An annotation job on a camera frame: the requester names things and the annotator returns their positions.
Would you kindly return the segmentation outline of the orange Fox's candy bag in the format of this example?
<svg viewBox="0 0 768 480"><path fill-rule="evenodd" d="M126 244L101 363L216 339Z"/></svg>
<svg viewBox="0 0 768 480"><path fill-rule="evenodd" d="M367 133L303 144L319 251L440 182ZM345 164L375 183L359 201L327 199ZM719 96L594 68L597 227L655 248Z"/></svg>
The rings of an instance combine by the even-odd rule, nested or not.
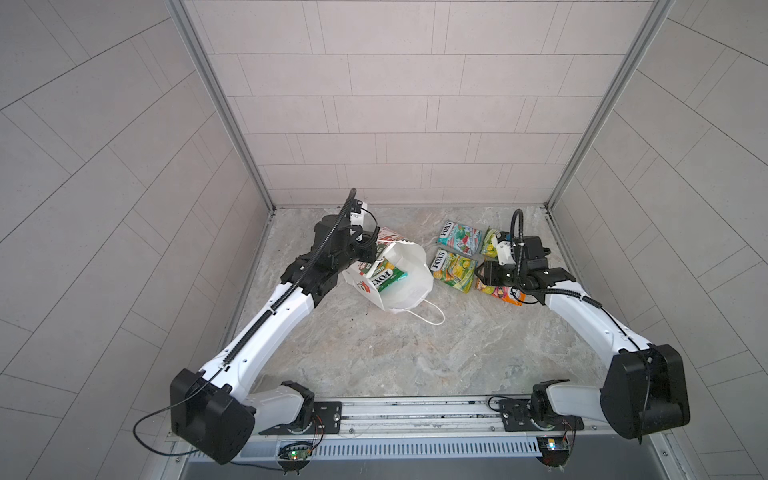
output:
<svg viewBox="0 0 768 480"><path fill-rule="evenodd" d="M517 291L512 287L488 286L485 285L480 279L475 281L475 288L484 294L490 295L496 299L516 306L522 306L526 299L525 294Z"/></svg>

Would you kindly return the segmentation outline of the yellow green Fox's candy bag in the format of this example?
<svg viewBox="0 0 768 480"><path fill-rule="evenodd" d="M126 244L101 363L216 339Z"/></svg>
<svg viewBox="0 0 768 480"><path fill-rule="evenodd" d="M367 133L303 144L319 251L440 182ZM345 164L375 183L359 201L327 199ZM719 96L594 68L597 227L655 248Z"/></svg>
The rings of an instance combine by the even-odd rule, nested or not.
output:
<svg viewBox="0 0 768 480"><path fill-rule="evenodd" d="M497 246L504 238L503 232L495 229L488 228L483 237L480 253L486 258L497 258Z"/></svg>

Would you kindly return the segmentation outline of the green Fox's spring tea bag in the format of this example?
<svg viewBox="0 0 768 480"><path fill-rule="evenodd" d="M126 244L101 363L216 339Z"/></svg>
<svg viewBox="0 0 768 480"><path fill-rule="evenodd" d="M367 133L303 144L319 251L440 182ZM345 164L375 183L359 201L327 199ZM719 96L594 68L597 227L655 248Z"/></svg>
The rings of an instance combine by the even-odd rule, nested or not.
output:
<svg viewBox="0 0 768 480"><path fill-rule="evenodd" d="M430 264L430 271L436 280L464 293L474 284L476 260L439 248Z"/></svg>

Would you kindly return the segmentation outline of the teal Fox's candy bag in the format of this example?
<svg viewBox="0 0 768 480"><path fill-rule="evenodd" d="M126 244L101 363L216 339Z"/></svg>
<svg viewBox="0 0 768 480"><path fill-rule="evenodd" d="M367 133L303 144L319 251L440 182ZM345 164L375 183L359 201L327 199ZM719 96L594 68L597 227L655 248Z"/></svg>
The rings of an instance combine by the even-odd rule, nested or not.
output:
<svg viewBox="0 0 768 480"><path fill-rule="evenodd" d="M436 243L462 255L473 256L480 251L482 240L482 230L453 220L446 220Z"/></svg>

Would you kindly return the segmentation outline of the white floral paper bag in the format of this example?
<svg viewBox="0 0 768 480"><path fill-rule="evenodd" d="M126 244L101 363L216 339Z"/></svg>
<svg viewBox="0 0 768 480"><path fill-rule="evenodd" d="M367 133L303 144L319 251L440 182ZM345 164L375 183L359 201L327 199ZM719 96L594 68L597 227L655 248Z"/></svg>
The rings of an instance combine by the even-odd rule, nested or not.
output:
<svg viewBox="0 0 768 480"><path fill-rule="evenodd" d="M374 261L358 261L344 270L344 280L383 311L409 313L432 326L442 325L445 313L427 300L434 277L424 248L382 227L375 254Z"/></svg>

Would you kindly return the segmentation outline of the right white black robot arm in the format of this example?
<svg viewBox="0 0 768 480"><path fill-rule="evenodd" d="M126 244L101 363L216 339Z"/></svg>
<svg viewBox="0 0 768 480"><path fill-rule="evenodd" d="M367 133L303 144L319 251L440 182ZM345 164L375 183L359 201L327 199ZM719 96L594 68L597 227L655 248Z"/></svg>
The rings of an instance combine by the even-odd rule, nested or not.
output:
<svg viewBox="0 0 768 480"><path fill-rule="evenodd" d="M537 236L503 236L497 256L476 276L504 287L563 318L607 367L601 387L550 380L535 385L533 422L554 428L561 417L607 423L625 439L687 425L691 420L684 362L668 344L655 344L615 318L567 270L549 265L549 249Z"/></svg>

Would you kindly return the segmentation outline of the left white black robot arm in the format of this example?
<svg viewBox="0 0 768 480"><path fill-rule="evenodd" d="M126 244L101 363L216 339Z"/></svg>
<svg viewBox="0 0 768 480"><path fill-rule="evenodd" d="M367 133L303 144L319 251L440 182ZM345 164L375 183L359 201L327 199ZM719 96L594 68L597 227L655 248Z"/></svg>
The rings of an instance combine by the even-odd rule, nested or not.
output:
<svg viewBox="0 0 768 480"><path fill-rule="evenodd" d="M361 202L324 216L314 227L309 252L290 263L258 314L198 371L182 369L169 387L172 432L219 464L227 464L251 435L275 426L303 429L314 394L285 381L249 399L261 370L288 334L358 261L376 258L380 232Z"/></svg>

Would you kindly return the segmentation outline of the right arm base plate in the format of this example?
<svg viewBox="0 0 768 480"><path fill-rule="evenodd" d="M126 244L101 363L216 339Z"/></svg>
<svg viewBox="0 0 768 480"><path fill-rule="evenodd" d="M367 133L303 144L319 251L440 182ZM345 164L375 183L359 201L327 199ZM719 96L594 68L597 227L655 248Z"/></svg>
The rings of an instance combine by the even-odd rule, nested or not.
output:
<svg viewBox="0 0 768 480"><path fill-rule="evenodd" d="M530 398L495 397L494 410L501 416L506 432L581 431L584 421L577 416L554 413L543 401Z"/></svg>

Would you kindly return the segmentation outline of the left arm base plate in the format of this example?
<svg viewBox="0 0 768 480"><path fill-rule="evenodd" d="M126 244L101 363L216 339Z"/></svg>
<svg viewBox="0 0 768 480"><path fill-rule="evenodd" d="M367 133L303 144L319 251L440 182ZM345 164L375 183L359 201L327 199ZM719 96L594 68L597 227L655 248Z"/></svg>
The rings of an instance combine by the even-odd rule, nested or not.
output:
<svg viewBox="0 0 768 480"><path fill-rule="evenodd" d="M342 408L340 401L315 401L310 421L306 426L282 424L263 430L260 435L309 435L318 433L320 428L324 429L325 434L338 434Z"/></svg>

